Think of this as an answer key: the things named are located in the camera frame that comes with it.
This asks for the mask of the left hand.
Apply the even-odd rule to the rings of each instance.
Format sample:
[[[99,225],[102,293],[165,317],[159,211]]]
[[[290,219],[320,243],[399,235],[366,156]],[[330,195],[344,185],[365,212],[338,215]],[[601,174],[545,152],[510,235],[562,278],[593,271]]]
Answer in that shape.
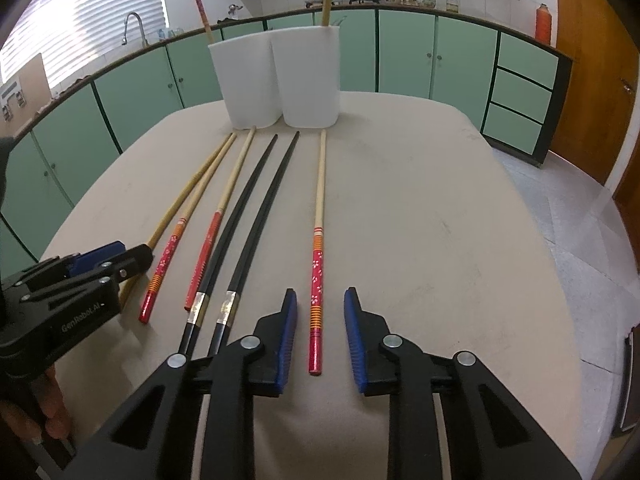
[[[25,391],[1,388],[1,419],[22,441],[40,440],[43,431],[52,439],[67,439],[72,419],[55,366],[50,366]]]

